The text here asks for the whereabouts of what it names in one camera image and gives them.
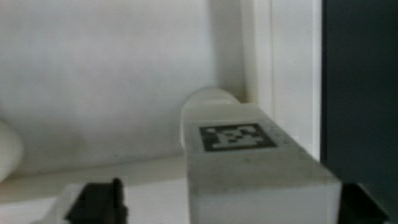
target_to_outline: white round object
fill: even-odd
[[[0,122],[0,182],[18,168],[21,158],[21,138],[11,127]]]

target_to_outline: black panel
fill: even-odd
[[[323,1],[322,161],[398,219],[398,1]]]

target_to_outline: black object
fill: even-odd
[[[338,224],[384,224],[387,215],[357,184],[343,185]]]
[[[398,1],[323,0],[322,162],[398,223]]]
[[[123,182],[87,184],[66,219],[71,224],[126,224],[128,208],[123,204]]]

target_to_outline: qr-like marker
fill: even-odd
[[[201,137],[210,152],[275,146],[258,124],[201,127]]]

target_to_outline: white box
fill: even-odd
[[[187,110],[190,223],[336,224],[339,180],[256,105]],[[250,133],[256,127],[265,133]]]

